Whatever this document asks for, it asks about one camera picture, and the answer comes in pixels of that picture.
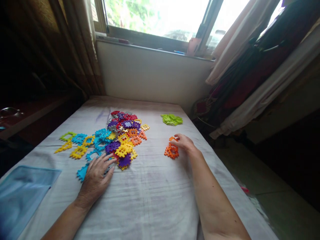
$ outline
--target pile of toy pieces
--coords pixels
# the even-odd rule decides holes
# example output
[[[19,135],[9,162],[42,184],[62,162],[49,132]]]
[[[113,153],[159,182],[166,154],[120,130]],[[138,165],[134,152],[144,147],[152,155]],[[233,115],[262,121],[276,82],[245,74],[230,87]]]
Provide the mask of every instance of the pile of toy pieces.
[[[169,141],[176,141],[178,142],[177,139],[174,137],[169,138]],[[179,152],[178,152],[178,147],[171,142],[169,142],[169,145],[166,147],[166,151],[164,152],[165,156],[171,157],[172,159],[176,159],[179,157]]]
[[[147,140],[145,131],[150,127],[147,124],[142,125],[141,119],[138,119],[136,115],[131,112],[124,113],[120,111],[114,111],[111,115],[112,118],[108,120],[107,129],[100,129],[92,136],[67,132],[60,137],[66,143],[57,149],[55,153],[70,149],[72,148],[72,143],[75,143],[78,146],[70,154],[70,157],[75,159],[82,158],[90,146],[95,147],[93,151],[86,155],[86,165],[77,172],[77,176],[81,181],[84,180],[88,165],[92,161],[92,154],[96,153],[101,156],[103,151],[107,154],[113,153],[112,158],[116,158],[118,166],[124,170],[138,156],[133,147],[142,143],[141,139]]]
[[[161,117],[162,121],[167,125],[177,126],[183,123],[182,118],[174,114],[162,114]]]

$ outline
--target bed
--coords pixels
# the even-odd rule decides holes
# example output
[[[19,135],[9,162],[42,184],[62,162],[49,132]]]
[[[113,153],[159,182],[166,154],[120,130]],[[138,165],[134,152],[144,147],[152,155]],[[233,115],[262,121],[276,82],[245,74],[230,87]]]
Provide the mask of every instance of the bed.
[[[19,239],[40,239],[80,190],[76,172],[85,165],[85,157],[69,158],[70,149],[54,154],[63,143],[59,137],[68,131],[93,134],[106,127],[114,110],[133,112],[147,123],[148,140],[135,147],[138,157],[128,169],[115,169],[110,186],[92,207],[75,239],[203,239],[187,157],[182,150],[175,160],[164,156],[168,139],[175,133],[189,136],[202,151],[251,238],[277,239],[179,105],[106,96],[92,96],[1,178],[2,182],[19,165],[62,170]],[[183,124],[165,125],[160,115],[170,113],[182,117]]]

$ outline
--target floor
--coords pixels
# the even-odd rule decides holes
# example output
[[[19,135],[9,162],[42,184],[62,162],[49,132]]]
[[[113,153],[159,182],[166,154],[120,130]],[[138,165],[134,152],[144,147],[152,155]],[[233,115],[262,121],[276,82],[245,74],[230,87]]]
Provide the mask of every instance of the floor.
[[[279,240],[319,239],[320,213],[241,143],[214,148],[228,170],[254,194]]]

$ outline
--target green toy piece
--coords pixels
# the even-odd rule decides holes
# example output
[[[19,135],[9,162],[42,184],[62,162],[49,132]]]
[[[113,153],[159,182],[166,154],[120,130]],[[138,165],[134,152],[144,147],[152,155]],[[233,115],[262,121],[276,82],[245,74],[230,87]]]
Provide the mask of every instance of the green toy piece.
[[[74,133],[74,132],[67,132],[66,134],[62,135],[59,139],[62,140],[62,141],[69,141],[69,139],[73,138],[74,136],[76,136],[77,134]]]
[[[167,125],[177,126],[183,123],[182,118],[174,114],[162,114],[161,117],[162,121]]]

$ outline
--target white curtain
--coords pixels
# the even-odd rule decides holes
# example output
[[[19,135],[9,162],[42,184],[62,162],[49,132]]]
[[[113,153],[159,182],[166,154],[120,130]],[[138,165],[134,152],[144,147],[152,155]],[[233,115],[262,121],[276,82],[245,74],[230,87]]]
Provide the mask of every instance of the white curtain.
[[[210,133],[210,137],[217,139],[221,134],[229,135],[258,117],[319,53],[320,25],[218,129]]]
[[[279,0],[250,0],[214,50],[213,70],[206,80],[215,85],[225,71],[248,48],[249,40],[258,37],[268,26]]]

